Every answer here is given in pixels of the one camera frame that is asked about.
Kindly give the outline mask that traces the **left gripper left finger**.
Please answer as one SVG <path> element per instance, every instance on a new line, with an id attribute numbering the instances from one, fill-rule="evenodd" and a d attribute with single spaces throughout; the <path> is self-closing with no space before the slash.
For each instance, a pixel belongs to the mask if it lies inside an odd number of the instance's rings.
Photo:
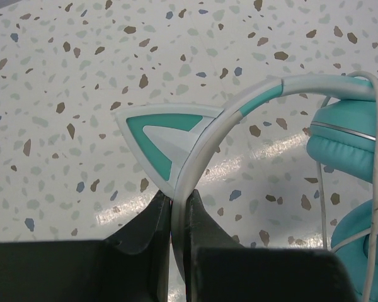
<path id="1" fill-rule="evenodd" d="M 103 240 L 0 243 L 0 301 L 166 301 L 170 200 Z"/>

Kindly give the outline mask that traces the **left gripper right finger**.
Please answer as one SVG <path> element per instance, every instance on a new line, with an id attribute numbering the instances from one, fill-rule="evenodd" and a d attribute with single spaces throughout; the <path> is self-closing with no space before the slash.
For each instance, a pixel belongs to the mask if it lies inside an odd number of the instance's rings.
<path id="1" fill-rule="evenodd" d="M 355 301 L 344 265 L 322 249 L 243 247 L 194 190 L 185 214 L 187 301 Z"/>

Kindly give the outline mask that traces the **teal white cat-ear headphones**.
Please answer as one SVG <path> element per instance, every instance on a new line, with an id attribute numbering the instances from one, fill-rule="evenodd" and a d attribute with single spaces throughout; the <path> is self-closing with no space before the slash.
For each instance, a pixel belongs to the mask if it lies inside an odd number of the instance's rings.
<path id="1" fill-rule="evenodd" d="M 267 79 L 221 107 L 150 104 L 118 113 L 117 125 L 135 158 L 172 200 L 175 261 L 184 272 L 187 199 L 232 128 L 275 98 L 302 92 L 325 100 L 311 121 L 307 152 L 328 166 L 373 185 L 373 197 L 323 234 L 323 247 L 345 264 L 357 297 L 378 301 L 378 78 L 368 72 Z"/>

